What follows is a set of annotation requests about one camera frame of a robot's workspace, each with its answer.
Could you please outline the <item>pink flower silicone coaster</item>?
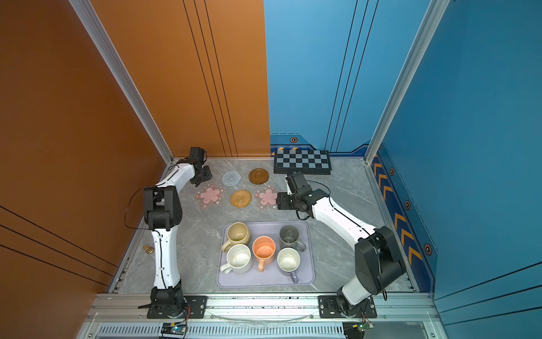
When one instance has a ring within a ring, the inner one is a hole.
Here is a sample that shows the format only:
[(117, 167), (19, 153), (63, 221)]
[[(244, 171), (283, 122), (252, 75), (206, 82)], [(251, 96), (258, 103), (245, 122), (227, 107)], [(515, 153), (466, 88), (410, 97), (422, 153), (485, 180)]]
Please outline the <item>pink flower silicone coaster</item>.
[(277, 192), (273, 186), (264, 186), (253, 195), (260, 210), (277, 209)]

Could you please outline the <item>brown wooden round coaster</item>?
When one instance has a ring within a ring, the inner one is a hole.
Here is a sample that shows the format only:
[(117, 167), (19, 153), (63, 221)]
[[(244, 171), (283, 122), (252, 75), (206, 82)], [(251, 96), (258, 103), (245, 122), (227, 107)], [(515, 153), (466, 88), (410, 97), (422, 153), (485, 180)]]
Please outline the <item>brown wooden round coaster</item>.
[(263, 168), (255, 168), (248, 175), (249, 181), (254, 185), (265, 184), (269, 177), (269, 172)]

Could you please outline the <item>woven rattan round coaster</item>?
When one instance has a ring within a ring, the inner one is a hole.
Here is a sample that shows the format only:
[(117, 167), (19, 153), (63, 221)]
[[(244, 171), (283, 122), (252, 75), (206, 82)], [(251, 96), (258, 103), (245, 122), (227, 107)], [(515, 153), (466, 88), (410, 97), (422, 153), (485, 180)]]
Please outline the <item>woven rattan round coaster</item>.
[(230, 197), (230, 203), (235, 208), (245, 208), (251, 203), (251, 200), (252, 194), (247, 190), (235, 191)]

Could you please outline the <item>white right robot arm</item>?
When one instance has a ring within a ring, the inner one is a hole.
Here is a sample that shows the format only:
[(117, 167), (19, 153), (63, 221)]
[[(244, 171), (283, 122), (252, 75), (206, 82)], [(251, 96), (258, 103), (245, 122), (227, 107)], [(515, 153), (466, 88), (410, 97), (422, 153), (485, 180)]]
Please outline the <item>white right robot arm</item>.
[(360, 315), (369, 299), (383, 294), (407, 272), (402, 250), (389, 227), (376, 227), (358, 219), (322, 190), (307, 195), (280, 192), (279, 210), (306, 213), (334, 230), (354, 251), (354, 277), (337, 291), (337, 308), (345, 317)]

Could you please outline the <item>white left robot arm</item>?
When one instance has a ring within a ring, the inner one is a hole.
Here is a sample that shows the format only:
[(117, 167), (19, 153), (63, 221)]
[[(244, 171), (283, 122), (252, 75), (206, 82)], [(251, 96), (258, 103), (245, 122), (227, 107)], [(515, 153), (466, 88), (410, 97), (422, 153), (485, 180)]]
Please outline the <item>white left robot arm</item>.
[(188, 314), (176, 254), (183, 218), (179, 193), (187, 183), (198, 186), (212, 178), (205, 162), (203, 158), (185, 158), (161, 182), (143, 190), (144, 220), (155, 245), (154, 286), (145, 306), (149, 319), (179, 319)]

